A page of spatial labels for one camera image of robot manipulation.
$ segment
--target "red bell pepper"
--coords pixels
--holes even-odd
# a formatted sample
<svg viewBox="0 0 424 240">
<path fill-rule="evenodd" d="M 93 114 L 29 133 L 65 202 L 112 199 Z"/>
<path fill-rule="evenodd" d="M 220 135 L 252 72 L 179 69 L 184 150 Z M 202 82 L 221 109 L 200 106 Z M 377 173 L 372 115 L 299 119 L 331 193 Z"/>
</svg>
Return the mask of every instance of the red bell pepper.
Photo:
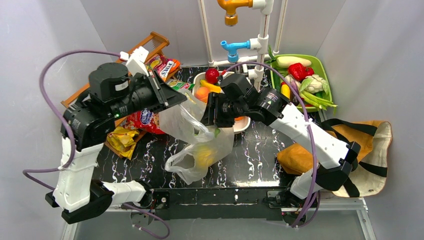
<svg viewBox="0 0 424 240">
<path fill-rule="evenodd" d="M 314 74 L 312 67 L 303 66 L 302 63 L 298 62 L 288 66 L 288 73 L 290 73 L 297 81 L 304 80 L 307 76 Z"/>
</svg>

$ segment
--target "translucent plastic bag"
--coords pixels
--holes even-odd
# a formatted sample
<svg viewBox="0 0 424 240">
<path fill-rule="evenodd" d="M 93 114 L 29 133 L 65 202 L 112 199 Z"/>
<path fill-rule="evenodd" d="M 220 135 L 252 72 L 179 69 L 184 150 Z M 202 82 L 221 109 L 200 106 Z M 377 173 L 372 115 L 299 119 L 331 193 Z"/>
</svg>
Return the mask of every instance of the translucent plastic bag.
<svg viewBox="0 0 424 240">
<path fill-rule="evenodd" d="M 189 144 L 212 140 L 215 137 L 214 129 L 210 131 L 200 122 L 206 104 L 195 98 L 187 89 L 178 91 L 188 100 L 159 113 L 160 130 Z"/>
<path fill-rule="evenodd" d="M 165 170 L 177 173 L 188 185 L 201 180 L 208 168 L 225 158 L 233 150 L 234 131 L 229 128 L 208 127 L 216 130 L 216 138 L 196 144 L 188 144 L 165 163 Z"/>
<path fill-rule="evenodd" d="M 233 150 L 232 127 L 206 127 L 200 122 L 205 103 L 196 99 L 186 89 L 179 92 L 188 100 L 159 113 L 160 129 L 188 145 L 171 156 L 165 170 L 177 173 L 188 185 L 199 181 L 208 173 L 208 167 L 223 159 Z"/>
</svg>

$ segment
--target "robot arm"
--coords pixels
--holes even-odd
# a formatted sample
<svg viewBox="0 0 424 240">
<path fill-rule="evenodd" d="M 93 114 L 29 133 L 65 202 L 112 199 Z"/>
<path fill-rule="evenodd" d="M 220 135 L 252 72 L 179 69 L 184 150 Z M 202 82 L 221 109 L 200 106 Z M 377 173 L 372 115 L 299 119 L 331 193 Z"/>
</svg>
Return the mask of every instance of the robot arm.
<svg viewBox="0 0 424 240">
<path fill-rule="evenodd" d="M 210 93 L 202 123 L 217 127 L 231 127 L 234 118 L 248 116 L 286 134 L 302 147 L 312 152 L 311 139 L 306 126 L 310 125 L 315 139 L 318 166 L 314 192 L 321 189 L 337 191 L 348 179 L 352 164 L 361 149 L 359 144 L 346 144 L 331 136 L 304 115 L 281 93 L 273 88 L 257 92 L 241 74 L 231 74 L 221 80 L 224 93 Z M 298 200 L 309 193 L 312 169 L 296 177 L 289 192 Z"/>
<path fill-rule="evenodd" d="M 97 217 L 110 205 L 142 202 L 145 195 L 151 194 L 150 186 L 141 180 L 122 183 L 92 180 L 98 154 L 115 128 L 116 119 L 145 108 L 158 113 L 187 100 L 165 84 L 156 71 L 146 70 L 146 55 L 139 48 L 126 66 L 100 65 L 88 77 L 90 88 L 63 114 L 74 134 L 76 150 L 70 166 L 59 167 L 57 186 L 45 199 L 52 207 L 63 209 L 62 217 L 68 224 Z M 63 166 L 71 154 L 71 141 L 64 127 L 61 132 Z"/>
</svg>

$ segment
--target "plastic bag handle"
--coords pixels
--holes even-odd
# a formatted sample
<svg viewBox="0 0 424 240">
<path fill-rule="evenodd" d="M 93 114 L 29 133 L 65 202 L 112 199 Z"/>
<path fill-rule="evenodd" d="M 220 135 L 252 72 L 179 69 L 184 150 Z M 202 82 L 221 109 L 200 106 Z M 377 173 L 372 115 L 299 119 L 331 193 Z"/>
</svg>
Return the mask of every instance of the plastic bag handle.
<svg viewBox="0 0 424 240">
<path fill-rule="evenodd" d="M 192 155 L 191 150 L 194 146 L 195 146 L 194 144 L 187 145 L 180 152 L 170 156 L 168 160 L 165 162 L 165 171 L 168 171 L 168 172 L 184 171 L 185 168 L 180 166 L 172 166 L 172 164 L 181 162 L 186 155 Z"/>
<path fill-rule="evenodd" d="M 181 109 L 182 117 L 185 118 L 191 125 L 196 126 L 200 132 L 197 136 L 195 136 L 196 140 L 200 143 L 208 142 L 214 139 L 215 134 L 210 132 L 209 129 L 201 122 L 199 122 L 195 117 L 193 117 L 187 109 L 185 109 L 181 104 L 179 104 L 179 108 Z"/>
</svg>

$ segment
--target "white bracket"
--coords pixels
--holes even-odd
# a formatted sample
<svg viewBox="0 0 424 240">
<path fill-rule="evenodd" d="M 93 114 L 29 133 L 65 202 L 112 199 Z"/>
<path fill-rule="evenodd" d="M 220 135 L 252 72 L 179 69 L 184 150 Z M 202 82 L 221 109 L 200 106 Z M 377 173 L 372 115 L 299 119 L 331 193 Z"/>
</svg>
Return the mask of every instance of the white bracket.
<svg viewBox="0 0 424 240">
<path fill-rule="evenodd" d="M 264 15 L 270 15 L 273 11 L 274 0 L 253 0 L 252 9 L 260 9 Z"/>
<path fill-rule="evenodd" d="M 132 52 L 131 56 L 129 56 L 129 59 L 125 63 L 125 66 L 128 68 L 128 71 L 133 76 L 136 73 L 148 75 L 148 71 L 145 66 L 145 61 L 148 55 L 149 51 L 147 51 L 144 47 L 139 46 Z"/>
</svg>

